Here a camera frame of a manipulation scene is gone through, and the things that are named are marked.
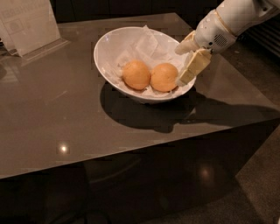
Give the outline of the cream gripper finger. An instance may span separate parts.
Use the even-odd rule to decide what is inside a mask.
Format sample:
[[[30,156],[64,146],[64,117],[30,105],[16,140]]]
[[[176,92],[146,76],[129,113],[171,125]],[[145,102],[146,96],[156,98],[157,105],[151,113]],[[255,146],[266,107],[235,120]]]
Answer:
[[[205,48],[190,51],[185,59],[185,64],[178,73],[176,84],[180,87],[187,85],[210,64],[211,58],[211,52]]]
[[[189,52],[195,52],[200,46],[195,40],[195,31],[190,32],[175,48],[175,53],[182,55]]]

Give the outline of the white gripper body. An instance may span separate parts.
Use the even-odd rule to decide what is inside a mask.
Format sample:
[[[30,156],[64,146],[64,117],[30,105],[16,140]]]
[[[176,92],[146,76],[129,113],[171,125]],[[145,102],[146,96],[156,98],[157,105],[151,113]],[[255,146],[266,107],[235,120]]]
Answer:
[[[211,10],[199,22],[194,39],[199,47],[221,53],[236,41],[236,36],[227,29],[217,11]]]

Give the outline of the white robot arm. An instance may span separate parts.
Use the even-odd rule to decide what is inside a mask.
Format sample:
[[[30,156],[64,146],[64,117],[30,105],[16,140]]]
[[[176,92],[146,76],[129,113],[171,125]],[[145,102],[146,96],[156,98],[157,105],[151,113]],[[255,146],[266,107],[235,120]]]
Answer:
[[[176,84],[187,85],[209,64],[213,54],[228,49],[248,28],[279,13],[280,0],[224,0],[211,10],[175,48],[187,54]]]

